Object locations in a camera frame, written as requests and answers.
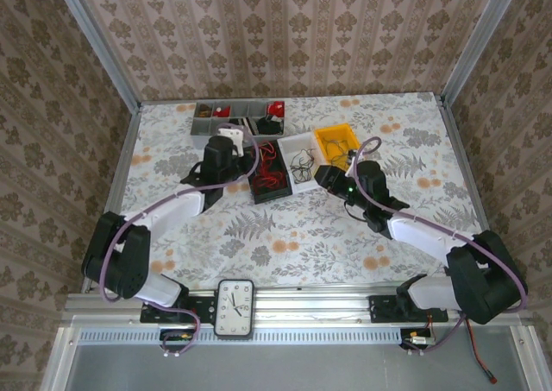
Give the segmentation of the black plastic bin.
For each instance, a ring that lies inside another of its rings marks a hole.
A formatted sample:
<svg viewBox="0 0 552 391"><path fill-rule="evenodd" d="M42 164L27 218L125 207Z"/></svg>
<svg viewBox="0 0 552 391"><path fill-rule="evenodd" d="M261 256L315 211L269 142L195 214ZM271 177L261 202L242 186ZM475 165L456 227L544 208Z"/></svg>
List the black plastic bin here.
<svg viewBox="0 0 552 391"><path fill-rule="evenodd" d="M292 195L292 185L284 157L276 140L259 146L259 161L248 178L256 205Z"/></svg>

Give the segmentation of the yellow plastic bin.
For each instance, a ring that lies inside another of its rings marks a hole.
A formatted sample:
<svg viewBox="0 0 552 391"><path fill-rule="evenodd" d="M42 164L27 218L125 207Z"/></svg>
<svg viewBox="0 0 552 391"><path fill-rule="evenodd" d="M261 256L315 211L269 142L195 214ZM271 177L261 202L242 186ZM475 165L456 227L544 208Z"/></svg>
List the yellow plastic bin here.
<svg viewBox="0 0 552 391"><path fill-rule="evenodd" d="M346 171L347 153L357 150L360 143L348 123L316 129L314 136L322 152L322 157L333 167Z"/></svg>

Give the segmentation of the white plastic bin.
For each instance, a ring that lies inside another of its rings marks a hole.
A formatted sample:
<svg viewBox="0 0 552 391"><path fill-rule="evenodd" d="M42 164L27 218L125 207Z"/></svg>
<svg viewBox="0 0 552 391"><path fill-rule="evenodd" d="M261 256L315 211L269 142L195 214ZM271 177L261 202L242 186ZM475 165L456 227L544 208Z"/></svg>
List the white plastic bin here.
<svg viewBox="0 0 552 391"><path fill-rule="evenodd" d="M284 157L290 176L292 193L309 192L320 186L315 180L315 172L327 162L313 132L278 139L279 148Z"/></svg>

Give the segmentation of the grey compartment organizer box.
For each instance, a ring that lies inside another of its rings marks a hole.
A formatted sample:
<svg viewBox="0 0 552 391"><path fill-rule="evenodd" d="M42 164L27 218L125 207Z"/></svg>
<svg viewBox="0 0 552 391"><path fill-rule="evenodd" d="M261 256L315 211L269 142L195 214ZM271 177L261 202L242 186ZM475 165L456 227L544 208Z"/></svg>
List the grey compartment organizer box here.
<svg viewBox="0 0 552 391"><path fill-rule="evenodd" d="M271 100L271 99L218 99L218 100L203 100L198 101L193 113L193 118L191 122L191 138L194 142L194 145L197 148L203 147L209 140L211 136L213 136L216 133L216 127L222 123L229 123L230 118L235 117L250 117L253 118L255 121L257 121L260 118L267 117L267 104L273 101L283 101L283 100ZM195 117L197 107L200 104L207 104L212 108L216 105L230 105L231 106L231 114L228 118L219 118L219 117L213 117L211 114L211 117L209 118L199 118ZM283 118L276 118L279 121L283 122L283 127L285 126L285 115ZM259 136L257 130L251 130L246 127L242 127L246 129L253 138L258 142L267 142L267 141L273 141L277 140L280 137L284 136L284 131L281 136Z"/></svg>

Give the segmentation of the black cloth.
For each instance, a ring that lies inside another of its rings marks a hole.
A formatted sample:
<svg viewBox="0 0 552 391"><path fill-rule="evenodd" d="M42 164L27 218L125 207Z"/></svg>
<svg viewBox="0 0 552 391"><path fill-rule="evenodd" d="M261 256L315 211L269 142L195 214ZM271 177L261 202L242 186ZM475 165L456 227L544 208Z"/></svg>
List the black cloth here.
<svg viewBox="0 0 552 391"><path fill-rule="evenodd" d="M284 131L283 122L276 118L260 118L256 121L259 136L281 136Z"/></svg>

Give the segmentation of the floral tablecloth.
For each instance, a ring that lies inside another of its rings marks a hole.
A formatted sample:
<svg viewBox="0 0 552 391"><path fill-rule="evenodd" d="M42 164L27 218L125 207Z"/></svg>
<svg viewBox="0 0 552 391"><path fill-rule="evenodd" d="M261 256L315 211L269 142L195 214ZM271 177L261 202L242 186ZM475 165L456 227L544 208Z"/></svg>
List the floral tablecloth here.
<svg viewBox="0 0 552 391"><path fill-rule="evenodd" d="M346 123L360 140L378 136L373 158L392 196L423 217L478 233L480 214L430 92L288 98L285 134ZM122 210L144 209L175 189L203 151L192 140L189 103L141 108ZM404 281L439 274L439 261L359 222L359 211L316 189L256 204L247 181L229 186L205 214L185 220L150 249L150 269L191 289L245 278L258 287Z"/></svg>

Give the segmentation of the black framed white clock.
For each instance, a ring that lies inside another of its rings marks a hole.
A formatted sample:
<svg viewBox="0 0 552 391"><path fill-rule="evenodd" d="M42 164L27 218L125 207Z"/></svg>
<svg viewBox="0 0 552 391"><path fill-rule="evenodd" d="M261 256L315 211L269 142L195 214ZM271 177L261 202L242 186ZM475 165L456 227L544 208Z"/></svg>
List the black framed white clock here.
<svg viewBox="0 0 552 391"><path fill-rule="evenodd" d="M216 295L214 333L221 339L246 340L254 331L254 294L251 280L219 282Z"/></svg>

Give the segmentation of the black power connector box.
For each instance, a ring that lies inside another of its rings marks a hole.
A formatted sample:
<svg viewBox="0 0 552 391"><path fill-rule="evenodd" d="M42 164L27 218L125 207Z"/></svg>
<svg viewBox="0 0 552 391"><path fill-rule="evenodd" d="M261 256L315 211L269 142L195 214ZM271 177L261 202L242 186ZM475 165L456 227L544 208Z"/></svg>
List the black power connector box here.
<svg viewBox="0 0 552 391"><path fill-rule="evenodd" d="M436 344L436 337L430 328L401 329L401 344L404 350L426 350Z"/></svg>
<svg viewBox="0 0 552 391"><path fill-rule="evenodd" d="M162 330L160 332L160 348L166 356L181 354L193 342L192 330Z"/></svg>

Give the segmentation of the grey metal panel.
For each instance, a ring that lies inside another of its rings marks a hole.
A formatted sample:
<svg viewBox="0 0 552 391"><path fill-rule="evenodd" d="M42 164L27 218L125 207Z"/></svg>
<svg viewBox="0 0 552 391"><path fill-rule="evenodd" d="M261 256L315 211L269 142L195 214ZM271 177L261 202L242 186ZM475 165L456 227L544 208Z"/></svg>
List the grey metal panel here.
<svg viewBox="0 0 552 391"><path fill-rule="evenodd" d="M465 342L427 356L395 346L207 345L183 356L157 346L82 346L66 391L528 391L509 352L492 385Z"/></svg>

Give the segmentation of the aluminium side rail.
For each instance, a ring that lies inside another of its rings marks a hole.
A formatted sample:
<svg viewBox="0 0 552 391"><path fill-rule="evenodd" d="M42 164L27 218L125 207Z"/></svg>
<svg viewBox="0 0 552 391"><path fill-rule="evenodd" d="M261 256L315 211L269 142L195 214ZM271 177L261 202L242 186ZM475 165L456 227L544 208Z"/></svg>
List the aluminium side rail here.
<svg viewBox="0 0 552 391"><path fill-rule="evenodd" d="M138 131L141 122L141 106L138 105L132 113L129 127L124 138L121 153L116 166L116 171L113 175L113 180L110 186L109 195L105 204L104 211L120 212L122 209L122 201L124 198L127 179L129 176L130 164L132 161L135 144L137 141Z"/></svg>
<svg viewBox="0 0 552 391"><path fill-rule="evenodd" d="M467 158L466 150L461 140L460 132L455 122L453 112L449 103L441 96L435 94L437 106L442 116L442 121L447 130L448 138L455 152L456 160L462 172L462 177L466 183L467 191L470 195L475 215L482 230L489 230L490 225L486 216L483 203L480 198L478 188L474 179L472 168Z"/></svg>

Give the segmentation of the aluminium front rail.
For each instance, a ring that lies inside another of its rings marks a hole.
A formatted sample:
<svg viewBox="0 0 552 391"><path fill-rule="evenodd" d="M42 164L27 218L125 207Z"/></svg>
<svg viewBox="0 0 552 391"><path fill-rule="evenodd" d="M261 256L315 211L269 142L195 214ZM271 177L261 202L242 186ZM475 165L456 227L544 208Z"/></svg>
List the aluminium front rail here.
<svg viewBox="0 0 552 391"><path fill-rule="evenodd" d="M259 290L254 301L256 328L373 327L368 293L352 290ZM62 312L62 326L135 327L142 303L123 300L108 304L97 294L72 294Z"/></svg>

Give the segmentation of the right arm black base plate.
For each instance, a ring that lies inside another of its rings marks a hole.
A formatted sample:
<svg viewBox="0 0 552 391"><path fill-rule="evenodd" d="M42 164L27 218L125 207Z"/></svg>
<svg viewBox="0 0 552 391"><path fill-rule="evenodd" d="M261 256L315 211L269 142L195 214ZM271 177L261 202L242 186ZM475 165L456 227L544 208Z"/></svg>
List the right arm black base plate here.
<svg viewBox="0 0 552 391"><path fill-rule="evenodd" d="M448 313L438 308L427 310L418 308L408 296L372 295L368 297L371 322L387 323L426 323L447 322Z"/></svg>

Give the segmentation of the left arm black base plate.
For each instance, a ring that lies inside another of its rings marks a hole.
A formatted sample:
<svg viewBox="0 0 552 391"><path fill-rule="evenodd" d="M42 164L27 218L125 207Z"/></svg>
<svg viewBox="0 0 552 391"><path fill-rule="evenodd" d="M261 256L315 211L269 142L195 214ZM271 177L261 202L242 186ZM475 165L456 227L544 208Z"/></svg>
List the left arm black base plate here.
<svg viewBox="0 0 552 391"><path fill-rule="evenodd" d="M215 320L214 296L187 296L183 299L177 299L172 307L195 313L202 323L212 324ZM177 325L191 324L195 322L195 319L182 312L162 311L154 306L144 304L141 308L140 322Z"/></svg>

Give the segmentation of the aluminium frame post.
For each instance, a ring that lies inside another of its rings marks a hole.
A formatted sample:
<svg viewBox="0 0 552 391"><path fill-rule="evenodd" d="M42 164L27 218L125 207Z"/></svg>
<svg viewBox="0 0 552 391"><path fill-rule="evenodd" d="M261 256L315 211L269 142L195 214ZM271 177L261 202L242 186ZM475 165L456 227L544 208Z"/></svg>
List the aluminium frame post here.
<svg viewBox="0 0 552 391"><path fill-rule="evenodd" d="M122 66L116 59L115 52L110 48L107 37L93 15L91 7L85 0L64 0L72 12L78 26L99 58L103 69L116 88L120 98L130 113L134 115L141 106L141 100L135 94L130 82L123 73Z"/></svg>
<svg viewBox="0 0 552 391"><path fill-rule="evenodd" d="M459 96L512 0L488 0L450 74L441 99L451 105Z"/></svg>

